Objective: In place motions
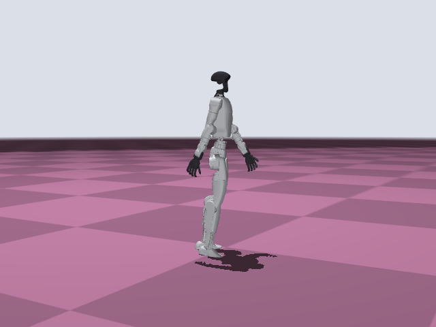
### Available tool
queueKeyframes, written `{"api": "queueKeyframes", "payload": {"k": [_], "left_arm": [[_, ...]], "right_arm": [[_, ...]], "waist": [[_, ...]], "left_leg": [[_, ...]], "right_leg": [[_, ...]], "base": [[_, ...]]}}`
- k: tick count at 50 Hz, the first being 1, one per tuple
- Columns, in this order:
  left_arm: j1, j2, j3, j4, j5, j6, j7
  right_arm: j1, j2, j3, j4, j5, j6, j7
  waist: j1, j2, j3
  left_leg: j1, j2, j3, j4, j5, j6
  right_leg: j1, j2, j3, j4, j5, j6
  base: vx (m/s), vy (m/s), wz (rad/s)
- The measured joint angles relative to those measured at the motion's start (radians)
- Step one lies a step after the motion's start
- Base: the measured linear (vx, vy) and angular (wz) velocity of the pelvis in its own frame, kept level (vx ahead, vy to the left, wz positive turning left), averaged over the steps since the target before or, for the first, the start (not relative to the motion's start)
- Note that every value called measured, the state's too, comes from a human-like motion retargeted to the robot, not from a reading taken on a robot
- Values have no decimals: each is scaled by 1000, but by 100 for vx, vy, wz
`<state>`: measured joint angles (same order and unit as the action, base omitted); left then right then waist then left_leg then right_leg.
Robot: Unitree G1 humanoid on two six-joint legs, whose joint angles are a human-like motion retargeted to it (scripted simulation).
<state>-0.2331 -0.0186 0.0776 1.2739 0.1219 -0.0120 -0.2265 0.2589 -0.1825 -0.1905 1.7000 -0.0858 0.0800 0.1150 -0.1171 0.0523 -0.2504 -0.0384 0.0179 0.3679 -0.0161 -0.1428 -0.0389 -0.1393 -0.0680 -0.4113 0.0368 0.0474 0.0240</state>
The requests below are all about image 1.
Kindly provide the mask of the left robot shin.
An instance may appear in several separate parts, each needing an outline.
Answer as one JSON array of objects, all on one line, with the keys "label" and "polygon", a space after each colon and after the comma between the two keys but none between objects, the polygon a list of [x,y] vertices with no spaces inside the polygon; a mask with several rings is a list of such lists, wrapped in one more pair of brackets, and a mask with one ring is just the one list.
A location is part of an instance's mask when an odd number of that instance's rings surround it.
[{"label": "left robot shin", "polygon": [[203,224],[202,242],[204,242],[205,239],[206,239],[206,231],[204,229],[204,214],[205,214],[205,206],[204,206],[204,209],[203,209],[203,218],[202,218],[202,224]]}]

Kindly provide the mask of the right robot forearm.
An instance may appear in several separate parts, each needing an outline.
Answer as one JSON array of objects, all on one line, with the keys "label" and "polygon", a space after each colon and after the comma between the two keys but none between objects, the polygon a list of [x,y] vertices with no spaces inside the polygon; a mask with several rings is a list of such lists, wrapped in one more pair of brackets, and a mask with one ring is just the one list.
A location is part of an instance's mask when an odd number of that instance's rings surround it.
[{"label": "right robot forearm", "polygon": [[207,149],[207,143],[209,142],[209,140],[211,139],[211,132],[213,131],[213,126],[211,124],[207,125],[201,135],[201,141],[198,145],[198,148],[195,151],[195,156],[196,157],[200,157],[201,153],[205,152],[205,150]]}]

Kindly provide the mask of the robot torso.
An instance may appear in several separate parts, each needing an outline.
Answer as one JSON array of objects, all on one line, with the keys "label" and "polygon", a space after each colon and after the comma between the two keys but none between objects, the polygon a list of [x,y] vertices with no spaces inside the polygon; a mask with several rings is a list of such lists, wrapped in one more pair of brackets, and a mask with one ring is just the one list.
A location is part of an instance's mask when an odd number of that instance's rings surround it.
[{"label": "robot torso", "polygon": [[[218,94],[217,94],[218,95]],[[218,112],[217,119],[213,123],[213,125],[217,128],[217,132],[213,134],[213,138],[219,137],[218,140],[214,143],[214,146],[211,148],[209,158],[214,154],[219,154],[220,157],[226,159],[226,141],[223,141],[223,137],[231,136],[232,129],[232,105],[228,98],[222,97],[222,94],[219,96],[212,98],[222,99],[222,107]],[[224,144],[225,143],[225,144]]]}]

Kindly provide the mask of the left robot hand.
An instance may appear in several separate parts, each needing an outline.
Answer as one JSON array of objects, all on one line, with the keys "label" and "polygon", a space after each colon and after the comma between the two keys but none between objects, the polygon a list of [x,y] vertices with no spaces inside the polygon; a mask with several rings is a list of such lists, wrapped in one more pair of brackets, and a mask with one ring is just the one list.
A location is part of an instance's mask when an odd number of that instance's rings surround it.
[{"label": "left robot hand", "polygon": [[[250,171],[250,168],[251,168],[251,171],[254,169],[255,170],[255,168],[257,168],[258,167],[258,165],[256,164],[256,162],[255,162],[255,160],[257,161],[257,162],[259,162],[258,161],[258,159],[257,158],[255,158],[253,155],[250,155],[251,153],[250,153],[250,151],[249,151],[249,149],[246,147],[246,150],[247,150],[247,153],[245,153],[244,155],[243,155],[243,157],[245,157],[245,162],[246,162],[246,164],[247,164],[247,167],[248,167],[248,172]],[[252,165],[251,165],[252,164]],[[254,164],[255,164],[255,166],[254,166]],[[250,166],[250,167],[249,167]],[[252,168],[252,166],[253,166],[253,168]]]}]

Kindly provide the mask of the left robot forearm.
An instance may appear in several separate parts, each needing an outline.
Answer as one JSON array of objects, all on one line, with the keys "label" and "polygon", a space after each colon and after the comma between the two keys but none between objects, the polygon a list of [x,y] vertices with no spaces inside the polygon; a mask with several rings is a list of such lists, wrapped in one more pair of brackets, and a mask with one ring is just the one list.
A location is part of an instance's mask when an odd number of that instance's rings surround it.
[{"label": "left robot forearm", "polygon": [[241,153],[244,155],[245,153],[247,153],[246,150],[246,144],[243,142],[243,139],[241,138],[239,132],[237,131],[237,133],[235,134],[231,134],[232,135],[232,139],[235,141],[235,143],[237,144],[237,147],[240,149]]}]

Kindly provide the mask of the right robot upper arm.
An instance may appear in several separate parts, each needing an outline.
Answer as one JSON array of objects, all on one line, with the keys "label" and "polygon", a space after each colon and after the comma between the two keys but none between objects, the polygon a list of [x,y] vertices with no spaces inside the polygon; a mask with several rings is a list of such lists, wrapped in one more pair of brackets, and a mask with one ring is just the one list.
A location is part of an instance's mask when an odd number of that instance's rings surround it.
[{"label": "right robot upper arm", "polygon": [[218,112],[222,107],[222,101],[223,100],[219,98],[212,98],[210,100],[209,111],[208,111],[205,127],[209,124],[213,126],[213,131],[211,132],[211,135],[217,132],[217,128],[213,125],[213,123],[217,119]]}]

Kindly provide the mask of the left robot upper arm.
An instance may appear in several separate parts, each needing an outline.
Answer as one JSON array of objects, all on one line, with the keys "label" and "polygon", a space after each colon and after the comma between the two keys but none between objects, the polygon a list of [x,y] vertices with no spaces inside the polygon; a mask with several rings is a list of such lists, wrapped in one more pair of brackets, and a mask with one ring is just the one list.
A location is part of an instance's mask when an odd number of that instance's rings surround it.
[{"label": "left robot upper arm", "polygon": [[[233,117],[232,117],[232,121],[233,121]],[[237,133],[237,131],[238,131],[238,127],[232,124],[231,134],[235,134]]]}]

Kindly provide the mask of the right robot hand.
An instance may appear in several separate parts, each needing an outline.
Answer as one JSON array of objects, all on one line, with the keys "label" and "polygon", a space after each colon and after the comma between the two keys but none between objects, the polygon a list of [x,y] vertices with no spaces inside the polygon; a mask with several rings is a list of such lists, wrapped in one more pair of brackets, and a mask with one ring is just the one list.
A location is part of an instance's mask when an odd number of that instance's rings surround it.
[{"label": "right robot hand", "polygon": [[[191,176],[193,176],[193,171],[194,171],[194,176],[195,177],[197,177],[196,176],[196,171],[197,171],[197,169],[198,169],[198,171],[199,171],[199,174],[201,174],[201,171],[200,171],[200,160],[202,159],[202,156],[203,156],[203,152],[201,153],[201,155],[200,155],[200,157],[196,157],[195,156],[195,154],[193,155],[193,159],[189,162],[189,165],[188,165],[188,167],[187,167],[187,172],[189,173],[189,174],[191,174]],[[191,170],[192,169],[192,170]],[[194,170],[195,169],[195,170]]]}]

